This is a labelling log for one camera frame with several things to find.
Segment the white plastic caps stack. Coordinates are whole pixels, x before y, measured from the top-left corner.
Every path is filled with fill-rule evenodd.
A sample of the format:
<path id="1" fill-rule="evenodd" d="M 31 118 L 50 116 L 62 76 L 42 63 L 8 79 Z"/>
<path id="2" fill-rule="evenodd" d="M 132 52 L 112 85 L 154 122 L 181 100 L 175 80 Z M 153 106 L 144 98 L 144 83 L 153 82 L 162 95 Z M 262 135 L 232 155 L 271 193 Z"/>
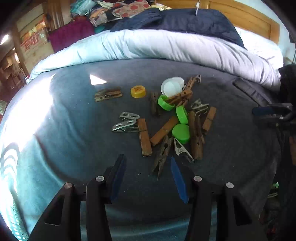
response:
<path id="1" fill-rule="evenodd" d="M 161 84 L 161 93 L 166 97 L 172 97 L 178 93 L 181 93 L 185 87 L 185 82 L 182 77 L 172 77 L 166 79 Z"/>

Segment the magenta cloth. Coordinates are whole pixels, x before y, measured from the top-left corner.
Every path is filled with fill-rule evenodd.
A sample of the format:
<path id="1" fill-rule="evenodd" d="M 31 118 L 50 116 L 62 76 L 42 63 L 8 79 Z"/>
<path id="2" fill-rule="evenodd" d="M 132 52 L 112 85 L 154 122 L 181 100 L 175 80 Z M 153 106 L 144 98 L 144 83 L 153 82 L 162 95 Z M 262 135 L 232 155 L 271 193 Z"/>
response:
<path id="1" fill-rule="evenodd" d="M 55 53 L 73 43 L 94 35 L 94 27 L 89 21 L 73 21 L 49 33 L 49 41 Z"/>

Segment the green bottle cap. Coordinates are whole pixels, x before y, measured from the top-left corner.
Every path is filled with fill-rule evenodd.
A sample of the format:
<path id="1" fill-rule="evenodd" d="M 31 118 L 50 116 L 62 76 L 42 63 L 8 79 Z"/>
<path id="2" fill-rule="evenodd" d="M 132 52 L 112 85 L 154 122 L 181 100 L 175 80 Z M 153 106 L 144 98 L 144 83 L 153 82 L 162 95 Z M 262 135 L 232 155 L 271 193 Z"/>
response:
<path id="1" fill-rule="evenodd" d="M 183 105 L 176 107 L 176 114 L 178 117 L 178 120 L 182 124 L 188 124 L 188 114 Z"/>
<path id="2" fill-rule="evenodd" d="M 167 99 L 168 99 L 167 96 L 165 96 L 165 95 L 160 95 L 159 98 L 158 98 L 158 100 L 157 100 L 157 102 L 158 102 L 158 105 L 159 105 L 162 109 L 164 109 L 164 110 L 166 110 L 166 111 L 170 111 L 170 110 L 172 110 L 172 109 L 175 107 L 175 105 L 174 105 L 174 104 L 169 104 L 169 103 L 167 103 L 167 102 L 166 102 Z"/>
<path id="3" fill-rule="evenodd" d="M 182 144 L 187 144 L 190 140 L 189 126 L 186 124 L 177 124 L 173 127 L 172 135 Z"/>

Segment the dark weathered wooden clothespin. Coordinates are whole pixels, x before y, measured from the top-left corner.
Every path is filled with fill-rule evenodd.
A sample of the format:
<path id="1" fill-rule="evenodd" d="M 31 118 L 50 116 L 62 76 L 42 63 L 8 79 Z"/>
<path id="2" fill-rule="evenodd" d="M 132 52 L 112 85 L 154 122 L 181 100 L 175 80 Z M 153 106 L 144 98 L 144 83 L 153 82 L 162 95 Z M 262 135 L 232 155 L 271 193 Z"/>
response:
<path id="1" fill-rule="evenodd" d="M 99 90 L 95 93 L 96 102 L 122 97 L 123 93 L 119 87 Z"/>

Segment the green bottle cap middle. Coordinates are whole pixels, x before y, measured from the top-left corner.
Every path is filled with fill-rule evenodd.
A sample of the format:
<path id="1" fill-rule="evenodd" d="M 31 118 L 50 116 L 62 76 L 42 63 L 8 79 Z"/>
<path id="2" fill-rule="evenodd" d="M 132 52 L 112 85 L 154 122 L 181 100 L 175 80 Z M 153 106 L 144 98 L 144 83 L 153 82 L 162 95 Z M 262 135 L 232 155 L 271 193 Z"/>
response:
<path id="1" fill-rule="evenodd" d="M 183 105 L 176 107 L 176 114 L 178 117 L 178 120 L 182 124 L 188 124 L 188 114 Z"/>

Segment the navy blue blanket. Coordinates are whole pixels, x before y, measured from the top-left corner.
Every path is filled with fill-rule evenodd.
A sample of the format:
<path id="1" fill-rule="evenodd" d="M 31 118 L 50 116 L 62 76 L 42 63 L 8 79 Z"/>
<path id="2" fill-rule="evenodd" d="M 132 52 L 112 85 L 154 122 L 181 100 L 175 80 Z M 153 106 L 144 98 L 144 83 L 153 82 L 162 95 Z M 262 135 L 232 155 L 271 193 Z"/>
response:
<path id="1" fill-rule="evenodd" d="M 166 30 L 220 38 L 244 47 L 234 25 L 215 9 L 147 9 L 132 18 L 123 18 L 110 30 Z"/>

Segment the brown wooden clothespin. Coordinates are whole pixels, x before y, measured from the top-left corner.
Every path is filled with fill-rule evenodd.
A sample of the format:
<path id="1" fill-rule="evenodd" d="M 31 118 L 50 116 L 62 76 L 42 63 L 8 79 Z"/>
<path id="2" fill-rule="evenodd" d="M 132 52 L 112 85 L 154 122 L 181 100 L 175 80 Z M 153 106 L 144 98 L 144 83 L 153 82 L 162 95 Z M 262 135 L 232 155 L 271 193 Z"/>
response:
<path id="1" fill-rule="evenodd" d="M 191 77 L 190 80 L 187 82 L 184 90 L 181 93 L 178 93 L 167 100 L 165 102 L 170 105 L 174 105 L 175 107 L 179 107 L 181 105 L 187 104 L 190 98 L 193 95 L 192 88 L 194 84 L 201 83 L 201 75 L 197 75 L 195 77 Z"/>

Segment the metal clip lower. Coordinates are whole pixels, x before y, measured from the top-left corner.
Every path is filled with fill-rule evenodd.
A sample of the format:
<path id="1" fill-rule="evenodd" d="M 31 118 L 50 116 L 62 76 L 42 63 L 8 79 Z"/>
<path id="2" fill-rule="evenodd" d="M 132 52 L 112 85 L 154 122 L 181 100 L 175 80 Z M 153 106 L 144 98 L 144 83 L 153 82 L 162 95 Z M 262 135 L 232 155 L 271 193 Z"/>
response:
<path id="1" fill-rule="evenodd" d="M 131 132 L 138 132 L 138 126 L 137 126 L 137 121 L 136 120 L 126 120 L 121 123 L 115 124 L 112 129 L 112 132 L 116 133 L 131 133 Z"/>

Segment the light wooden clothespin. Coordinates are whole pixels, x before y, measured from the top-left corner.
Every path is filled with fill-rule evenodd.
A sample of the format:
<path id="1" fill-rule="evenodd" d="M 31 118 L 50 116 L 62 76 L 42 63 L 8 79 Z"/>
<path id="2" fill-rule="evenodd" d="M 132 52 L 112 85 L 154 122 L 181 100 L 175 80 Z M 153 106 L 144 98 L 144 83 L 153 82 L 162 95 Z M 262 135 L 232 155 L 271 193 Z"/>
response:
<path id="1" fill-rule="evenodd" d="M 147 124 L 144 118 L 139 118 L 137 120 L 138 129 L 139 129 L 139 139 L 142 150 L 142 156 L 148 157 L 152 155 L 152 147 L 149 139 Z"/>

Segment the white duvet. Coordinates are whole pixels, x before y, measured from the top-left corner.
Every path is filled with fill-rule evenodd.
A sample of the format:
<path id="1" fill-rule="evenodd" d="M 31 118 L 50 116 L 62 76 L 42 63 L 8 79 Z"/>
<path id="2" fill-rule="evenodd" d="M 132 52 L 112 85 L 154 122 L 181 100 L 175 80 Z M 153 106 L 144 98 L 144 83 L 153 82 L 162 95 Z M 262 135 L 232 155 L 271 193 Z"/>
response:
<path id="1" fill-rule="evenodd" d="M 29 79 L 68 66 L 137 58 L 195 63 L 242 77 L 271 91 L 280 89 L 279 71 L 234 43 L 197 34 L 142 29 L 104 31 L 79 40 L 41 60 Z"/>

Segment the green bottle cap lower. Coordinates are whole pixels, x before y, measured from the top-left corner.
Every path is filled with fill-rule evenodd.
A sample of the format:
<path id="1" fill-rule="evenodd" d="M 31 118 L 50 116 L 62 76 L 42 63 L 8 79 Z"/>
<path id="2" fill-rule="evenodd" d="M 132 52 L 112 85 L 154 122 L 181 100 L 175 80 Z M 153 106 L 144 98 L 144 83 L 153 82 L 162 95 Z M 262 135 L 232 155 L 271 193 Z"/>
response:
<path id="1" fill-rule="evenodd" d="M 177 124 L 173 127 L 172 135 L 182 144 L 187 144 L 190 140 L 189 126 L 186 124 Z"/>

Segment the metal alligator clip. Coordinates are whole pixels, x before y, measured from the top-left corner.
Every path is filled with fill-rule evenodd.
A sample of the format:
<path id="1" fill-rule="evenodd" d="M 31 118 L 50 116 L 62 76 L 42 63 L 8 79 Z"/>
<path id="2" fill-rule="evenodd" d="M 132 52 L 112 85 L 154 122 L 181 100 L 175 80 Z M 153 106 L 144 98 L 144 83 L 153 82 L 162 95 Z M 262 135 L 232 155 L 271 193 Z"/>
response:
<path id="1" fill-rule="evenodd" d="M 195 160 L 188 152 L 188 150 L 174 137 L 175 154 L 177 156 L 183 155 L 189 163 L 194 163 Z"/>

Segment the yellow bottle cap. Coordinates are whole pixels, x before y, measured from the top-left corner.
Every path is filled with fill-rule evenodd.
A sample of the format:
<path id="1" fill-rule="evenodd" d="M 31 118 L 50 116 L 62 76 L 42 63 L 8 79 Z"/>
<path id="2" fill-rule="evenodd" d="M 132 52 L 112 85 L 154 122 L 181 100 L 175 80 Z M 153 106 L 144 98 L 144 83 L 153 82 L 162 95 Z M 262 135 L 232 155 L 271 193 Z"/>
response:
<path id="1" fill-rule="evenodd" d="M 130 89 L 131 96 L 133 98 L 143 98 L 146 96 L 145 87 L 142 85 L 136 85 Z"/>

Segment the wooden headboard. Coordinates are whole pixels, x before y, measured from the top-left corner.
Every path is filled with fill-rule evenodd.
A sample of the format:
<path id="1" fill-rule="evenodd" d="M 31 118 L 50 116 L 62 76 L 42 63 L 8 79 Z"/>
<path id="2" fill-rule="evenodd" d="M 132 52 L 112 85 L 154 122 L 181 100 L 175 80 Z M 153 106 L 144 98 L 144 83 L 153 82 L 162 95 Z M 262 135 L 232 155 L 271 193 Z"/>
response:
<path id="1" fill-rule="evenodd" d="M 279 43 L 280 25 L 263 13 L 237 1 L 227 0 L 167 0 L 156 1 L 172 9 L 189 9 L 200 4 L 202 9 L 215 9 L 224 14 L 236 27 L 258 34 L 266 39 Z"/>

